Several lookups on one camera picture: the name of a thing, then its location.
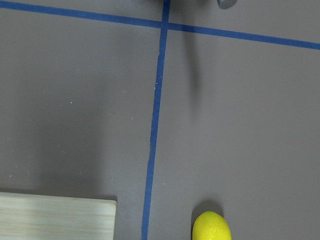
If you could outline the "metal scoop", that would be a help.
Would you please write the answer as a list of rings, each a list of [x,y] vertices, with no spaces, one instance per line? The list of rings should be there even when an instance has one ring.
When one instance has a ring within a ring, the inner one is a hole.
[[[232,8],[237,3],[237,0],[217,0],[217,3],[220,9],[226,10]]]

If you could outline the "yellow lemon left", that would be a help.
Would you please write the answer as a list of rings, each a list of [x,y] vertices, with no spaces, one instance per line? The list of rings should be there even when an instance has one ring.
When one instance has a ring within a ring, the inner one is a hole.
[[[226,220],[213,211],[205,211],[194,221],[192,240],[231,240],[232,234]]]

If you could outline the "wooden cutting board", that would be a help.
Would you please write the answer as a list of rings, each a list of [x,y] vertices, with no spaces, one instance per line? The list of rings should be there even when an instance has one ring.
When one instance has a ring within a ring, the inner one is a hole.
[[[1,192],[2,240],[112,240],[115,200]]]

